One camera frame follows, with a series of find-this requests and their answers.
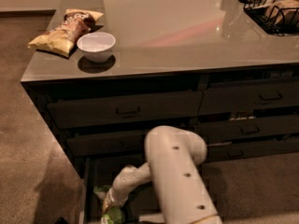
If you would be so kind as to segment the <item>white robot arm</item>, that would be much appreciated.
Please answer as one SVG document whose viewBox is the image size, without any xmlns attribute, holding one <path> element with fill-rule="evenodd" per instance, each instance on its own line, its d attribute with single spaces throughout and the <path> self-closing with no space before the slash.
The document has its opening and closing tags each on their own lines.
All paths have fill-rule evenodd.
<svg viewBox="0 0 299 224">
<path fill-rule="evenodd" d="M 171 126 L 151 129 L 145 138 L 146 162 L 126 166 L 114 179 L 103 211 L 121 207 L 131 191 L 151 182 L 165 224 L 222 224 L 197 166 L 206 159 L 206 143 L 196 133 Z"/>
</svg>

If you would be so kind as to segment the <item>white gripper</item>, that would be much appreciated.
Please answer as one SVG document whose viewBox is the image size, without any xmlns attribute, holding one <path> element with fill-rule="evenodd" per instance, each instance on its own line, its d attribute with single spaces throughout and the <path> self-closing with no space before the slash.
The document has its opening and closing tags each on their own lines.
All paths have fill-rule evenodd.
<svg viewBox="0 0 299 224">
<path fill-rule="evenodd" d="M 127 193 L 117 192 L 114 189 L 110 189 L 103 201 L 102 211 L 106 213 L 112 207 L 123 207 L 128 200 Z"/>
</svg>

